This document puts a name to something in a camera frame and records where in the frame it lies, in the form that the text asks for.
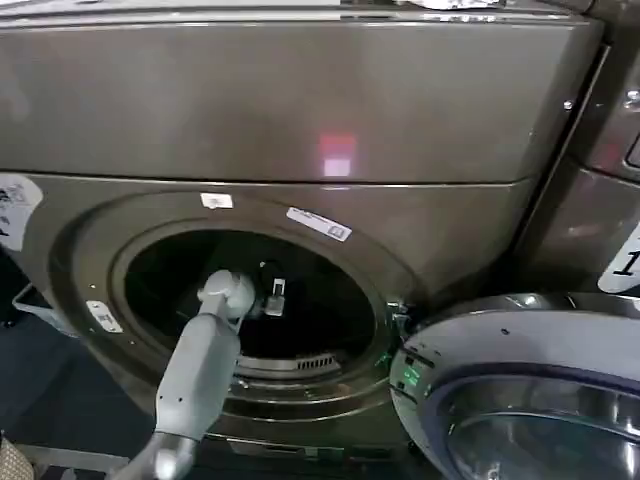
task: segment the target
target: dryer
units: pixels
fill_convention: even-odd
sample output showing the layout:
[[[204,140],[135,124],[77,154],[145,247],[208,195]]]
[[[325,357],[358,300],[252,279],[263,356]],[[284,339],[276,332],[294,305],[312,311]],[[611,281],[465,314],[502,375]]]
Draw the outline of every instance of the dryer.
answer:
[[[324,3],[0,10],[0,242],[149,411],[198,282],[250,275],[212,436],[378,455],[408,442],[393,355],[487,283],[602,29]]]

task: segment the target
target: white label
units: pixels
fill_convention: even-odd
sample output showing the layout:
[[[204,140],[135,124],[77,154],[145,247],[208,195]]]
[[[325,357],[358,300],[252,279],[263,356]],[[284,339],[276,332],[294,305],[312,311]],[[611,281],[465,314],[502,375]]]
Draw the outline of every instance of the white label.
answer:
[[[202,205],[211,210],[215,208],[233,208],[233,198],[227,193],[201,193]]]
[[[314,229],[316,232],[323,233],[327,237],[331,237],[340,242],[344,242],[347,238],[349,238],[349,235],[351,235],[352,232],[349,227],[340,225],[333,220],[321,217],[320,215],[316,215],[315,213],[300,210],[299,208],[291,207],[287,211],[287,217],[295,222],[302,223],[303,225]]]
[[[0,174],[0,245],[20,251],[31,214],[42,190],[24,175]]]
[[[640,285],[640,222],[600,276],[598,288],[620,293]]]
[[[109,307],[98,300],[89,300],[86,303],[91,315],[93,315],[93,318],[96,319],[102,328],[109,333],[122,333],[122,327],[115,317],[111,315]]]

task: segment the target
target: fabric item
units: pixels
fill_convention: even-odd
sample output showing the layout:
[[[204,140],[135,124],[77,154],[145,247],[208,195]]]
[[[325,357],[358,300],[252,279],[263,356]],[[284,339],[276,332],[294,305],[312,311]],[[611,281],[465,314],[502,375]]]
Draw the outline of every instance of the fabric item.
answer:
[[[33,480],[29,461],[6,438],[0,443],[0,480]]]

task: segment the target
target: robotic arm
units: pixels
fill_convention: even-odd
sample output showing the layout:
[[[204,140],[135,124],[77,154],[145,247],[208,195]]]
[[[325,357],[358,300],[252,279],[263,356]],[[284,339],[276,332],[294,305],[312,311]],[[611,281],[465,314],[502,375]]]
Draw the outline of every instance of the robotic arm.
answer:
[[[248,278],[220,270],[198,292],[202,302],[169,360],[156,394],[156,427],[147,446],[113,480],[179,480],[218,419],[240,354],[238,330],[255,301]]]

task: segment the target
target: washer door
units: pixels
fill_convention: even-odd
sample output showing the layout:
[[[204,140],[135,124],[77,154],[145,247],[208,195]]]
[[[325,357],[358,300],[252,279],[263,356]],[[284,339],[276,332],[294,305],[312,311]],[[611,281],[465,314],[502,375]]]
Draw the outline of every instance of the washer door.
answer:
[[[517,294],[422,324],[391,392],[449,479],[640,478],[640,301]]]

